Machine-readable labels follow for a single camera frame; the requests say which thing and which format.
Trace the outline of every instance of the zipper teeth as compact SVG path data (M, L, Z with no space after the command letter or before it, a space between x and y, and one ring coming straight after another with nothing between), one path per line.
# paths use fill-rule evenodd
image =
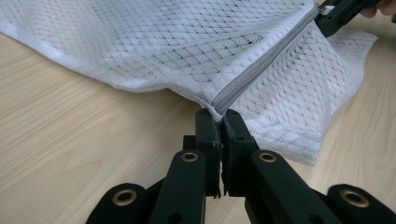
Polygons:
M275 60L277 55L282 52L289 43L300 34L300 32L318 15L317 4L302 18L302 20L293 27L290 32L279 41L279 45L275 46L267 54L260 57L260 61L257 64L253 64L251 70L258 70L257 68L262 67L256 74L251 75L250 73L244 72L240 77L228 84L223 91L221 91L216 98L213 100L215 110L219 114L223 114L228 107L253 83L254 80ZM239 85L235 86L235 81L240 81Z

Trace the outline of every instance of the clamp jaw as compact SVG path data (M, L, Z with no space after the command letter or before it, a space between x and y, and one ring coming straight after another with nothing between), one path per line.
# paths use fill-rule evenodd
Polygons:
M326 0L319 6L315 22L325 37L335 34L364 8L374 7L381 0Z
M96 205L88 224L204 223L205 197L224 192L245 197L251 223L396 223L396 215L372 195L349 185L327 196L309 188L277 153L259 150L241 116L228 110L216 123L206 109L196 113L196 135L166 177L148 189L121 184Z

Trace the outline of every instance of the wood grain surface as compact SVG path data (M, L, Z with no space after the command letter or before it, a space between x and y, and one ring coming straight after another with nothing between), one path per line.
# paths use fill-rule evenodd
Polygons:
M364 82L334 114L317 164L290 164L313 189L348 183L396 211L396 24L349 26L379 37ZM198 109L168 90L115 90L0 35L0 223L84 223L113 186L149 187ZM206 223L248 223L243 202L207 198Z

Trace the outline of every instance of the white mesh fabric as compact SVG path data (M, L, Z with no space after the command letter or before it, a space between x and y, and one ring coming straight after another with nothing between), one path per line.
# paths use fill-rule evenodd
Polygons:
M271 56L314 7L311 0L0 0L0 31L116 88L169 88L219 119L220 93ZM335 47L307 26L233 103L260 146L315 160L332 112L361 83L374 39L331 41Z
M231 108L261 148L313 164L332 113L362 82L374 40L349 29L326 40L312 22Z

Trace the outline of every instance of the wooden table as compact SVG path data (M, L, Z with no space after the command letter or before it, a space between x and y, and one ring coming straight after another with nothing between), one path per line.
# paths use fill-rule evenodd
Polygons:
M348 183L396 211L396 24L374 33L359 92L332 118L317 164L291 162L314 189ZM53 63L0 35L0 223L84 223L104 193L163 178L198 104L131 93ZM241 198L207 198L206 223L248 223Z

